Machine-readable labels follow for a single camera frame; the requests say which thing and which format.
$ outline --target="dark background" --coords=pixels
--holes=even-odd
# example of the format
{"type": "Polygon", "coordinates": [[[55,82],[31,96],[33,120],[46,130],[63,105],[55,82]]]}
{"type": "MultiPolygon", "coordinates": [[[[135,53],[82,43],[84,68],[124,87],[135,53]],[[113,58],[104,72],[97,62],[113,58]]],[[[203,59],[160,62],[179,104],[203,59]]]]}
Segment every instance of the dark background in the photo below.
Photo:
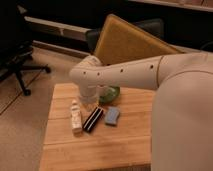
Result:
{"type": "MultiPolygon", "coordinates": [[[[28,10],[28,16],[87,28],[102,27],[110,13],[129,22],[161,18],[165,27],[164,40],[168,43],[200,49],[213,41],[212,12],[125,0],[18,0],[18,3],[28,10]]],[[[36,33],[35,39],[88,50],[85,42],[71,43],[66,38],[60,38],[59,43],[54,36],[36,33]]]]}

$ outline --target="cork board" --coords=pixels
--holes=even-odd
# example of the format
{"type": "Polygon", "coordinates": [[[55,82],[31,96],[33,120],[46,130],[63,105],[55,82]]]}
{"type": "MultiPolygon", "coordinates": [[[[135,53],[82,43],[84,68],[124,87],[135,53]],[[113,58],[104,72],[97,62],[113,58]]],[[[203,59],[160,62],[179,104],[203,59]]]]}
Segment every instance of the cork board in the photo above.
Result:
{"type": "Polygon", "coordinates": [[[178,53],[181,51],[110,14],[105,21],[94,55],[104,65],[111,65],[178,53]]]}

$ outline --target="chair wheel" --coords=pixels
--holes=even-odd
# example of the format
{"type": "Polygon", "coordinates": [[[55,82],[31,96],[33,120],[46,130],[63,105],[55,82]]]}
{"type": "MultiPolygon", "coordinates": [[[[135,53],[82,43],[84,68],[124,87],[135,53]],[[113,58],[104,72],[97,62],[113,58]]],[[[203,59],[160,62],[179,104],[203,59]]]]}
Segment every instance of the chair wheel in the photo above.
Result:
{"type": "Polygon", "coordinates": [[[51,73],[51,69],[49,67],[45,68],[46,73],[51,73]]]}
{"type": "Polygon", "coordinates": [[[24,91],[24,95],[25,95],[25,96],[31,95],[31,91],[30,91],[29,89],[25,90],[25,91],[24,91]]]}

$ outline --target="blue sponge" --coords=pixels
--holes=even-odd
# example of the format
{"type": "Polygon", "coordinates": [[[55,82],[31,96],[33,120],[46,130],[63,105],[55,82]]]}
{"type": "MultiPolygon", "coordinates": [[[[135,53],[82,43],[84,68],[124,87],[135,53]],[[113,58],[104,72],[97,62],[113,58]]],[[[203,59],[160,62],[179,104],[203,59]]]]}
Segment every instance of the blue sponge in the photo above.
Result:
{"type": "Polygon", "coordinates": [[[117,119],[120,115],[119,110],[117,107],[109,107],[106,115],[105,115],[105,124],[116,126],[117,125],[117,119]]]}

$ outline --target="chair leg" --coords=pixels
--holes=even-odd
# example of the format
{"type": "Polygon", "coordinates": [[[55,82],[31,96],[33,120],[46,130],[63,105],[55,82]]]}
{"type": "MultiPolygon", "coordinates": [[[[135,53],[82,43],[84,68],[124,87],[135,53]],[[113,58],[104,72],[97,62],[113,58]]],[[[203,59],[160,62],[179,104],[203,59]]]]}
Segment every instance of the chair leg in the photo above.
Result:
{"type": "Polygon", "coordinates": [[[20,71],[16,71],[15,74],[16,74],[16,78],[19,81],[19,84],[21,86],[21,89],[22,89],[24,95],[25,96],[29,96],[31,94],[31,91],[29,89],[26,89],[26,87],[24,85],[24,82],[22,80],[22,74],[21,74],[21,72],[20,71]]]}
{"type": "Polygon", "coordinates": [[[41,70],[44,69],[46,73],[50,73],[51,69],[48,66],[22,66],[21,70],[41,70]]]}

